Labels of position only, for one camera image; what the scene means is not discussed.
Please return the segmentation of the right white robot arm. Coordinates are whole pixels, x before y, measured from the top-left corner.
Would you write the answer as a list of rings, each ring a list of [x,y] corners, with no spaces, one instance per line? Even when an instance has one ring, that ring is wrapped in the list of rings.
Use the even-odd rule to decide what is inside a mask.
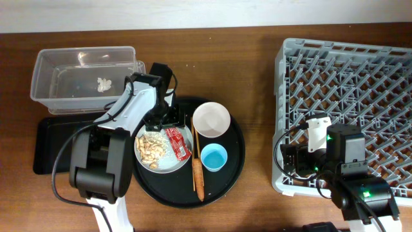
[[[360,127],[333,124],[326,128],[325,148],[282,144],[276,141],[273,158],[292,158],[298,174],[307,182],[326,182],[329,199],[342,212],[350,231],[401,231],[395,197],[381,177],[368,173],[365,138]]]

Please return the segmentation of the red snack wrapper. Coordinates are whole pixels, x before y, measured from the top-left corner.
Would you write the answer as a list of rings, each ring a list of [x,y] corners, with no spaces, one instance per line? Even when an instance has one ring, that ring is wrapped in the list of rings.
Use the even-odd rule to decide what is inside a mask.
[[[178,128],[167,128],[165,129],[165,134],[169,139],[178,161],[186,160],[192,155],[190,149],[184,141],[182,133],[178,130]]]

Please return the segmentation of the white bowl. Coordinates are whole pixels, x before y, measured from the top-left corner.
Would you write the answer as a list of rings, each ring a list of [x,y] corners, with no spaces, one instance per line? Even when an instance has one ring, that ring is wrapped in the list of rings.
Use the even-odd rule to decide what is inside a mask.
[[[210,139],[223,135],[231,124],[228,109],[217,102],[205,102],[199,105],[192,119],[196,131]]]

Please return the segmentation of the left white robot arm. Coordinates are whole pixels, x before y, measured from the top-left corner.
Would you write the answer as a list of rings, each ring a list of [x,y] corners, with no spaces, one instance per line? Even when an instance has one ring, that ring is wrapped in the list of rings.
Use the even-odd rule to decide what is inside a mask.
[[[173,107],[174,91],[165,75],[134,73],[125,78],[124,92],[109,110],[64,142],[59,155],[71,146],[70,185],[85,202],[62,197],[52,183],[53,194],[62,202],[91,208],[100,231],[133,231],[126,208],[126,192],[133,174],[134,132],[140,123],[147,131],[184,126]]]

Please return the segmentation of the light blue cup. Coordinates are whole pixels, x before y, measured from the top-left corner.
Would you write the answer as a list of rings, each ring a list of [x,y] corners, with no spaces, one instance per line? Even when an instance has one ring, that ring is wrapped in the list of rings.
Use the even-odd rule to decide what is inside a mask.
[[[202,149],[200,159],[208,171],[217,172],[228,160],[227,150],[220,144],[208,144]]]

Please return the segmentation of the orange carrot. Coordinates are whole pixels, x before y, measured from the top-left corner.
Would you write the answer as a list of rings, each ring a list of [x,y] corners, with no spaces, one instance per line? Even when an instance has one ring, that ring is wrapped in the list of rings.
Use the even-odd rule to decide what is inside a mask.
[[[203,170],[202,170],[201,160],[194,159],[192,161],[192,168],[194,172],[195,190],[196,190],[199,200],[203,202],[205,198],[205,194],[204,194]]]

